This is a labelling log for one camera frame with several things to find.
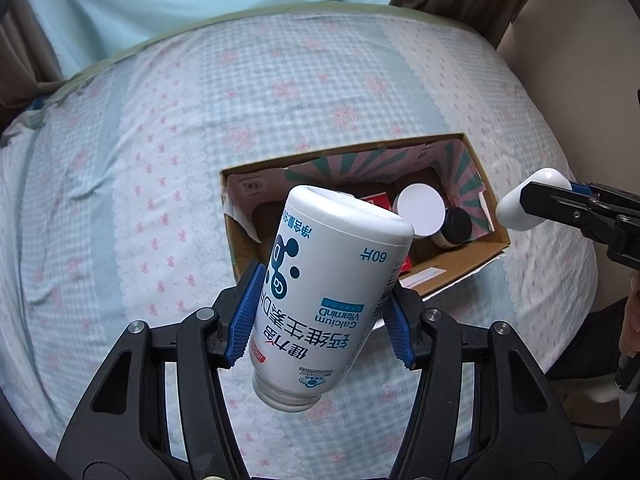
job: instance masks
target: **white round lid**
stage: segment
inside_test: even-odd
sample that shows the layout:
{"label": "white round lid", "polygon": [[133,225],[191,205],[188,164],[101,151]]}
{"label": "white round lid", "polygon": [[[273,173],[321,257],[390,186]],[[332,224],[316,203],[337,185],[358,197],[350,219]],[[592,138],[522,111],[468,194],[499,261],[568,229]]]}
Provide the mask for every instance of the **white round lid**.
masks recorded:
{"label": "white round lid", "polygon": [[351,195],[315,186],[296,186],[287,205],[328,227],[373,242],[408,246],[414,229],[397,214]]}
{"label": "white round lid", "polygon": [[442,227],[445,207],[433,187],[418,183],[409,184],[396,196],[394,212],[414,226],[416,238],[425,238]]}

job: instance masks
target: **wall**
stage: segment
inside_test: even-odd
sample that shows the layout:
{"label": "wall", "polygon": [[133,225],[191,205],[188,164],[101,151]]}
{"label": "wall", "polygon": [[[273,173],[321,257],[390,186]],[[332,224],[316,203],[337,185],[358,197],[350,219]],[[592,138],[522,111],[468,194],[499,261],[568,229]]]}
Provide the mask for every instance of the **wall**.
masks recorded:
{"label": "wall", "polygon": [[[529,0],[498,51],[544,115],[576,179],[640,194],[640,19],[627,0]],[[596,247],[596,308],[629,271]]]}

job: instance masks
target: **screw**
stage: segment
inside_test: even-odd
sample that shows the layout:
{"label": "screw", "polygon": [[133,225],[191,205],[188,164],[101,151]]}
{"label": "screw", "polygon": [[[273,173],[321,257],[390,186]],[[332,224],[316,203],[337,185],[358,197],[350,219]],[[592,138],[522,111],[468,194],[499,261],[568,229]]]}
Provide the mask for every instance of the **screw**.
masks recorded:
{"label": "screw", "polygon": [[438,321],[442,319],[442,313],[437,308],[430,308],[424,311],[424,317],[429,321]]}
{"label": "screw", "polygon": [[501,335],[505,335],[511,332],[511,327],[509,326],[508,323],[505,323],[504,321],[498,321],[494,325],[494,329],[498,334],[501,334]]}
{"label": "screw", "polygon": [[144,321],[132,321],[131,323],[129,323],[129,326],[127,326],[127,330],[129,330],[129,332],[131,332],[132,334],[139,334],[144,329],[145,329]]}
{"label": "screw", "polygon": [[215,310],[213,310],[210,306],[206,306],[196,312],[196,317],[202,321],[206,321],[207,319],[211,319],[213,316],[215,316],[215,314],[216,314]]}

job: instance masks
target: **bed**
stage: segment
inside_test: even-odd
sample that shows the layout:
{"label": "bed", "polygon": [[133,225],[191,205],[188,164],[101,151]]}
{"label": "bed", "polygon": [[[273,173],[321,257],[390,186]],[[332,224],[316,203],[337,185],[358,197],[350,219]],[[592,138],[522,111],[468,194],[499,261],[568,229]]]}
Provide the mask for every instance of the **bed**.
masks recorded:
{"label": "bed", "polygon": [[[127,323],[178,322],[234,283],[220,170],[393,137],[465,132],[498,197],[570,168],[490,44],[425,13],[319,2],[218,17],[79,73],[23,113],[0,149],[0,388],[54,456]],[[456,320],[511,323],[543,370],[593,303],[593,247],[551,222],[432,298]],[[418,375],[376,330],[347,380],[305,413],[270,410],[248,358],[221,376],[252,476],[386,476]],[[459,456],[470,431],[463,371]],[[172,453],[184,456],[175,370]]]}

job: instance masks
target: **black bottle cap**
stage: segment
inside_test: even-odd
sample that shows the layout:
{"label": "black bottle cap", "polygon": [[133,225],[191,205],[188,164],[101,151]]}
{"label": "black bottle cap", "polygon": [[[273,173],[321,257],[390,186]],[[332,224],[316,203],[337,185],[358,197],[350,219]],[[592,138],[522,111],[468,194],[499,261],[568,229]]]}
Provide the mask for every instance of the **black bottle cap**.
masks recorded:
{"label": "black bottle cap", "polygon": [[450,207],[444,217],[440,232],[444,239],[452,245],[460,245],[471,236],[471,217],[462,208]]}

